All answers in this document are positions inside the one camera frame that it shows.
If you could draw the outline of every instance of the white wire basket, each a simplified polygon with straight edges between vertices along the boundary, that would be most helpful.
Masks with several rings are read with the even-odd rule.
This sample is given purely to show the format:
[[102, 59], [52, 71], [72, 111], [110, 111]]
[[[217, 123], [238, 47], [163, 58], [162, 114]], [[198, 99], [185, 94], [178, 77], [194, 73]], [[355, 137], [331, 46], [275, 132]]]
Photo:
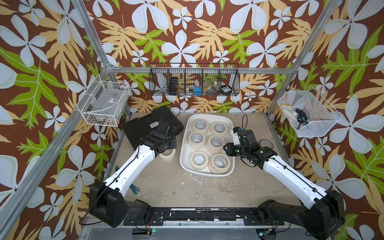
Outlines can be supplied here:
[[[312, 90], [318, 93], [321, 101], [311, 92]], [[332, 107], [335, 113], [330, 113], [322, 105], [325, 102]], [[308, 91], [288, 91], [277, 103], [295, 130], [297, 137], [324, 137], [342, 117], [342, 114], [314, 88]], [[290, 114], [290, 111], [294, 111], [296, 108], [305, 112], [308, 117], [307, 125], [299, 125], [297, 118]]]
[[125, 83], [101, 81], [97, 76], [98, 84], [89, 96], [85, 105], [79, 110], [84, 121], [90, 125], [117, 127], [127, 104], [129, 88]]

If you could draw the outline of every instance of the black wire basket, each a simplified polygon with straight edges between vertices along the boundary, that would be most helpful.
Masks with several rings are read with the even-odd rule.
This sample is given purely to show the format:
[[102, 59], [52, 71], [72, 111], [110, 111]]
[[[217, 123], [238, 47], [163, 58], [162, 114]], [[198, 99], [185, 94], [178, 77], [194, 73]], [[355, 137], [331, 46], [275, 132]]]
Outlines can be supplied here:
[[172, 67], [170, 64], [151, 63], [150, 66], [151, 95], [236, 96], [240, 91], [238, 64], [229, 68], [219, 64], [217, 67], [214, 64], [207, 64], [209, 67]]

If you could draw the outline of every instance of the wire basket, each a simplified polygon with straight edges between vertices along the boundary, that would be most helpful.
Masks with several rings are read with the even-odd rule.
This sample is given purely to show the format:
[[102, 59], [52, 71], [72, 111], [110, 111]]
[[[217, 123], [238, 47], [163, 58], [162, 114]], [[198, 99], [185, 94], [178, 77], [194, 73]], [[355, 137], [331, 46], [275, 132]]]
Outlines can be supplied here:
[[[322, 103], [311, 93], [315, 89], [308, 91], [288, 91], [278, 101], [278, 105], [294, 128], [297, 137], [323, 137], [325, 136], [337, 121], [342, 117], [338, 112], [318, 91], [316, 91], [321, 102], [327, 102], [329, 106], [335, 110], [336, 114], [331, 114]], [[308, 117], [308, 124], [303, 125], [298, 122], [290, 111], [295, 109], [303, 110]]]
[[101, 81], [89, 95], [85, 105], [80, 109], [84, 121], [90, 125], [117, 127], [127, 104], [129, 88], [125, 83]]
[[153, 67], [149, 72], [152, 95], [221, 95], [236, 96], [240, 91], [237, 68]]

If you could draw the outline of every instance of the black tool case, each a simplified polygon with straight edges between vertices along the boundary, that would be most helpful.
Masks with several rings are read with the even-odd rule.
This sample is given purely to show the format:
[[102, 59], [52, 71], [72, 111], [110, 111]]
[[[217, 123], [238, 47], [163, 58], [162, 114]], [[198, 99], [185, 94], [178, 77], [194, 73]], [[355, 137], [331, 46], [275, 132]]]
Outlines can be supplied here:
[[181, 133], [184, 129], [183, 124], [166, 106], [154, 109], [152, 113], [141, 118], [134, 118], [123, 125], [123, 130], [132, 147], [136, 149], [141, 138], [157, 129], [159, 122], [167, 122], [176, 127], [175, 135]]

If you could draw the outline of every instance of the floral wallpaper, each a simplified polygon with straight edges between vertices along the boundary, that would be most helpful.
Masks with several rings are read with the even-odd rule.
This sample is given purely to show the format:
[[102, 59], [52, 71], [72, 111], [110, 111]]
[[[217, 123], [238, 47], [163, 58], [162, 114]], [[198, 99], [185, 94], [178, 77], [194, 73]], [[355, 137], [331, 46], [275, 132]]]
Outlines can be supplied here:
[[299, 54], [324, 3], [318, 0], [89, 0], [115, 66], [238, 63], [286, 67]]
[[269, 116], [295, 168], [343, 195], [346, 223], [335, 240], [384, 239], [383, 7], [381, 0], [341, 2], [290, 84], [314, 87], [342, 113], [326, 136], [297, 138], [279, 108]]
[[[133, 113], [147, 113], [161, 106], [168, 106], [175, 113], [266, 113], [286, 74], [241, 74], [240, 92], [236, 96], [152, 96], [148, 74], [126, 73], [116, 77], [130, 88], [128, 105]], [[199, 86], [192, 74], [188, 77], [191, 85]]]
[[[0, 211], [99, 73], [70, 0], [0, 0]], [[117, 128], [81, 120], [7, 239], [77, 239]]]

